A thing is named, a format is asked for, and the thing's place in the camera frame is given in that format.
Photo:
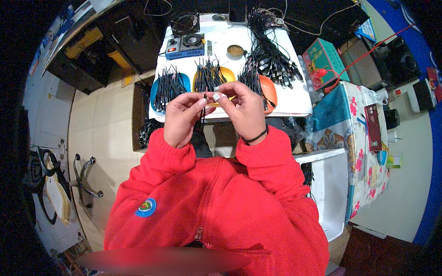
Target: cuff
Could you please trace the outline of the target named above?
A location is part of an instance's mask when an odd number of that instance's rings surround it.
[[[146,155],[151,167],[174,174],[184,173],[195,166],[195,150],[188,143],[183,148],[171,147],[164,141],[164,128],[154,131],[149,139]]]
[[[251,167],[284,164],[286,158],[293,158],[290,138],[282,130],[269,125],[266,138],[259,144],[249,146],[239,139],[236,145],[236,158],[242,164]]]

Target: white tape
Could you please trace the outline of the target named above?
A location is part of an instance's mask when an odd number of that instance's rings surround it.
[[[222,98],[222,97],[227,97],[227,95],[225,95],[225,94],[223,94],[223,93],[220,93],[220,92],[214,93],[214,95],[213,95],[213,99],[214,99],[216,102],[218,101],[219,98]]]

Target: red fleece sweater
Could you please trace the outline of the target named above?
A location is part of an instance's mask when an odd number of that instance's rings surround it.
[[[196,159],[191,144],[172,148],[156,130],[118,189],[104,249],[184,246],[202,227],[207,248],[252,258],[231,275],[324,275],[328,242],[288,136],[269,126],[255,146],[240,139],[236,157]],[[135,215],[148,198],[152,215]]]

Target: blurred region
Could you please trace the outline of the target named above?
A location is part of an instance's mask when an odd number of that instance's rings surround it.
[[[251,259],[206,248],[138,247],[89,253],[77,258],[76,263],[106,272],[104,275],[213,275],[243,268]]]

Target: red box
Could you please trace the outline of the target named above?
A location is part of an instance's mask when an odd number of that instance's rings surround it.
[[[374,103],[366,106],[364,107],[364,110],[368,131],[368,149],[370,151],[381,151],[381,128],[379,126],[379,117],[376,104]]]

